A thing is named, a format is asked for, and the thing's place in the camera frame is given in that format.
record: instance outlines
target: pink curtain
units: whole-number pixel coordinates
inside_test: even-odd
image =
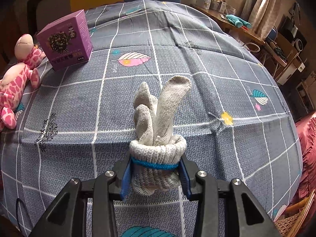
[[[275,24],[283,0],[257,0],[248,22],[252,30],[265,39]]]

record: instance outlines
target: teal plush toy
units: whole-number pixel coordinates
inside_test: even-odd
[[[243,25],[246,27],[246,28],[251,28],[251,24],[247,21],[244,21],[243,19],[235,16],[235,15],[232,15],[232,14],[229,14],[229,15],[226,15],[226,19],[228,22],[230,22],[231,24],[235,25],[237,28],[240,28],[242,27]]]

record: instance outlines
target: metal screw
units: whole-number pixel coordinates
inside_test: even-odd
[[[200,177],[205,177],[207,174],[206,174],[206,172],[205,171],[199,171],[198,173],[197,173]]]
[[[108,177],[114,176],[114,172],[112,170],[108,170],[105,172],[105,175]]]
[[[241,185],[241,180],[239,178],[235,178],[232,180],[234,185]]]
[[[72,178],[72,181],[74,182],[74,184],[79,183],[79,179],[78,178]]]

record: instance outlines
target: wicker chair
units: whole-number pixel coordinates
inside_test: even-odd
[[[312,206],[315,196],[315,190],[313,190],[309,197],[286,208],[284,214],[291,214],[292,216],[275,222],[276,227],[283,237],[295,237],[297,235],[309,212],[310,207]]]

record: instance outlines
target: gray checkered bedsheet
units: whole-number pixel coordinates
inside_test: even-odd
[[[87,10],[86,19],[90,61],[54,72],[45,59],[38,68],[41,87],[26,86],[16,129],[1,134],[0,207],[14,224],[17,197],[35,224],[72,177],[95,178],[124,158],[135,139],[138,86],[146,81],[158,97],[176,74],[192,81],[174,119],[174,132],[187,140],[187,157],[218,179],[242,179],[271,217],[289,203],[302,169],[298,135],[279,88],[248,51],[183,4],[118,3]],[[132,60],[119,61],[132,52],[151,59],[131,67]],[[126,201],[115,202],[119,236],[129,237],[135,226],[192,236],[196,207],[181,187],[149,197],[131,190]],[[223,235],[222,201],[219,207]],[[28,235],[22,206],[18,213]]]

